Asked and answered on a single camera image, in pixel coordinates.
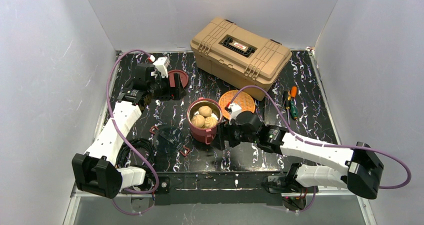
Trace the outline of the steamed bun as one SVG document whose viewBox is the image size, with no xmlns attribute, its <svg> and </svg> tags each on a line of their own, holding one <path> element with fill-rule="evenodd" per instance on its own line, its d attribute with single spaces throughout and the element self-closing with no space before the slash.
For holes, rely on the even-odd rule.
<svg viewBox="0 0 424 225">
<path fill-rule="evenodd" d="M 191 118 L 190 122 L 196 128 L 202 129 L 205 125 L 205 117 L 200 114 L 196 114 Z"/>
<path fill-rule="evenodd" d="M 198 114 L 203 116 L 203 117 L 211 117 L 212 113 L 213 113 L 213 110 L 208 105 L 203 105 L 203 106 L 199 107 L 199 109 L 198 109 Z"/>
<path fill-rule="evenodd" d="M 215 127 L 217 125 L 217 123 L 218 123 L 218 120 L 215 117 L 213 117 L 213 116 L 206 117 L 204 119 L 204 128 L 205 129 L 211 129 L 211 128 Z"/>
</svg>

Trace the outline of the red steel lunch bowl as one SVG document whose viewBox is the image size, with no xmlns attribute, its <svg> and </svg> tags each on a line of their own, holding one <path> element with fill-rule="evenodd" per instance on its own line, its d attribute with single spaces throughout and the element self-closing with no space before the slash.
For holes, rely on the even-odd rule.
<svg viewBox="0 0 424 225">
<path fill-rule="evenodd" d="M 197 128 L 192 125 L 191 118 L 194 115 L 199 114 L 198 109 L 201 106 L 211 107 L 213 111 L 211 116 L 217 119 L 216 126 L 212 128 L 205 128 L 204 126 L 203 128 Z M 190 104 L 186 113 L 186 117 L 188 119 L 191 135 L 193 136 L 193 138 L 198 142 L 210 145 L 217 135 L 218 124 L 222 121 L 223 114 L 219 104 L 216 101 L 209 98 L 201 97 Z"/>
</svg>

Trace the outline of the steamed bun front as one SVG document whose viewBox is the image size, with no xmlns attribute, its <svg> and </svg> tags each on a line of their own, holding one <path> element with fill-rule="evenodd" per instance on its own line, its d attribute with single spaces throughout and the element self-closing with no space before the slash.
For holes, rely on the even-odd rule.
<svg viewBox="0 0 424 225">
<path fill-rule="evenodd" d="M 190 122 L 196 128 L 202 129 L 205 125 L 205 117 L 200 114 L 196 114 L 191 118 Z"/>
</svg>

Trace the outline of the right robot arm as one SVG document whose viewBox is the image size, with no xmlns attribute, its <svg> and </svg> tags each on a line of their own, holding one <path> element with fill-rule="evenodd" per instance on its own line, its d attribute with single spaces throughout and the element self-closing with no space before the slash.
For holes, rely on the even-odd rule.
<svg viewBox="0 0 424 225">
<path fill-rule="evenodd" d="M 260 118 L 243 111 L 217 127 L 220 144 L 230 147 L 254 143 L 264 152 L 303 158 L 315 165 L 293 164 L 283 184 L 291 187 L 315 186 L 347 189 L 369 200 L 377 198 L 384 165 L 365 143 L 352 148 L 331 147 L 321 141 L 291 134 L 285 127 L 266 125 Z"/>
</svg>

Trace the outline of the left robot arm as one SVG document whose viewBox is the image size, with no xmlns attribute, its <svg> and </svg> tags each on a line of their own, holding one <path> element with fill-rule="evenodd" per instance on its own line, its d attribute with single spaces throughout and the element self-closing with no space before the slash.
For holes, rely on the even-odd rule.
<svg viewBox="0 0 424 225">
<path fill-rule="evenodd" d="M 144 183 L 146 170 L 117 168 L 119 151 L 129 131 L 152 100 L 180 100 L 185 94 L 180 76 L 169 76 L 165 57 L 139 63 L 117 96 L 110 118 L 92 145 L 74 155 L 71 164 L 79 190 L 113 199 L 123 189 Z"/>
</svg>

